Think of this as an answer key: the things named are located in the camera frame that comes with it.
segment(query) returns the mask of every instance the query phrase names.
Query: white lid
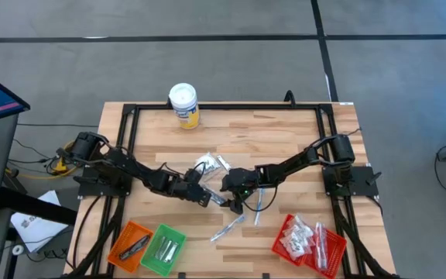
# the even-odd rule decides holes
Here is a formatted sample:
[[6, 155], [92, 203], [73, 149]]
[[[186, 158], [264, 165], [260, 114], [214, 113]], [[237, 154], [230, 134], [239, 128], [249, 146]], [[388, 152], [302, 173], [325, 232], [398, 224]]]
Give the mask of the white lid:
[[195, 88], [187, 83], [175, 84], [168, 95], [173, 104], [179, 106], [192, 105], [196, 99]]

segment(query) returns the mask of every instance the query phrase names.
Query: yellow label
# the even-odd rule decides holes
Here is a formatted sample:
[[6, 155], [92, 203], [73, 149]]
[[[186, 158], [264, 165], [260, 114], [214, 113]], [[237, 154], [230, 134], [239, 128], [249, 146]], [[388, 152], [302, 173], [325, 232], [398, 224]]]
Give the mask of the yellow label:
[[183, 129], [193, 129], [199, 125], [199, 106], [195, 105], [187, 111], [175, 110], [175, 114]]

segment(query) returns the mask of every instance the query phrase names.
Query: plastic bin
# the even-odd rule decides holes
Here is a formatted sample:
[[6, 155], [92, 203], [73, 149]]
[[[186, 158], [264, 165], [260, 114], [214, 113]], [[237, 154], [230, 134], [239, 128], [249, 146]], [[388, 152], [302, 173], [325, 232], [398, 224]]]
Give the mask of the plastic bin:
[[119, 254], [127, 250], [130, 246], [139, 241], [145, 235], [150, 235], [151, 239], [149, 242], [152, 242], [153, 232], [151, 230], [144, 228], [143, 226], [135, 222], [129, 221], [126, 224], [125, 228], [123, 228], [120, 237], [115, 242], [115, 245], [113, 246], [113, 248], [111, 248], [111, 252], [109, 252], [108, 255], [108, 262], [124, 270], [127, 270], [130, 273], [134, 273], [139, 266], [139, 261], [146, 251], [146, 248], [142, 248], [142, 250], [133, 254], [127, 260], [120, 260]]
[[[179, 248], [173, 255], [173, 260], [171, 261], [171, 263], [164, 263], [163, 261], [158, 260], [154, 257], [156, 251], [161, 246], [161, 241], [163, 240], [163, 236], [179, 244]], [[187, 237], [183, 233], [178, 232], [177, 230], [172, 229], [165, 224], [160, 224], [160, 226], [156, 230], [156, 233], [154, 234], [153, 240], [151, 241], [149, 247], [147, 247], [147, 250], [144, 253], [144, 257], [142, 257], [140, 263], [144, 267], [149, 268], [150, 270], [156, 272], [161, 276], [164, 277], [168, 276], [168, 274], [170, 274], [171, 272], [171, 269], [173, 268], [173, 265], [177, 261], [180, 251], [184, 248], [186, 238]]]
[[274, 253], [277, 253], [280, 255], [280, 257], [284, 258], [285, 260], [290, 261], [292, 264], [296, 266], [300, 265], [307, 265], [308, 267], [312, 268], [313, 270], [317, 271], [319, 274], [325, 276], [326, 278], [333, 279], [335, 278], [338, 268], [340, 267], [341, 258], [344, 255], [345, 247], [347, 246], [347, 240], [345, 238], [339, 236], [338, 234], [330, 231], [329, 229], [326, 230], [326, 240], [327, 240], [327, 249], [328, 249], [328, 269], [324, 271], [320, 271], [316, 268], [316, 265], [314, 263], [314, 254], [316, 253], [316, 249], [313, 247], [313, 253], [312, 254], [306, 254], [302, 257], [298, 257], [295, 260], [292, 260], [290, 258], [290, 255], [285, 250], [285, 247], [283, 247], [282, 243], [280, 242], [280, 238], [284, 237], [283, 230], [286, 228], [286, 223], [293, 218], [293, 215], [289, 214], [285, 218], [285, 222], [283, 222], [282, 228], [280, 230], [280, 233], [275, 239], [275, 243], [273, 244], [272, 251]]

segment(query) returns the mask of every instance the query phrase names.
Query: white paper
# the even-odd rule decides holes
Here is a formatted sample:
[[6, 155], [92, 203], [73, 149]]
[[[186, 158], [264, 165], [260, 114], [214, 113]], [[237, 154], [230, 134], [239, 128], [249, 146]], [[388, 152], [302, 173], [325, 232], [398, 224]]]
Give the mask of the white paper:
[[[61, 206], [55, 191], [48, 191], [46, 194], [40, 196], [39, 200]], [[25, 245], [30, 252], [40, 249], [52, 239], [51, 236], [55, 236], [67, 227], [65, 224], [44, 220], [40, 217], [22, 213], [15, 213], [12, 215], [12, 224], [16, 231], [19, 232], [20, 237], [23, 242], [25, 242]], [[36, 242], [41, 239], [45, 240], [39, 243], [27, 243]]]

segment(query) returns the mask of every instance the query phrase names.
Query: white container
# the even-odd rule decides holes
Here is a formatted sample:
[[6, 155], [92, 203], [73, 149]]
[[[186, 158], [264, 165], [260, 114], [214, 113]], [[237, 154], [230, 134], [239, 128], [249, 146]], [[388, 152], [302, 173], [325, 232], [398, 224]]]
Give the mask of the white container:
[[193, 129], [199, 125], [199, 106], [195, 88], [186, 83], [176, 84], [170, 90], [171, 105], [183, 129]]

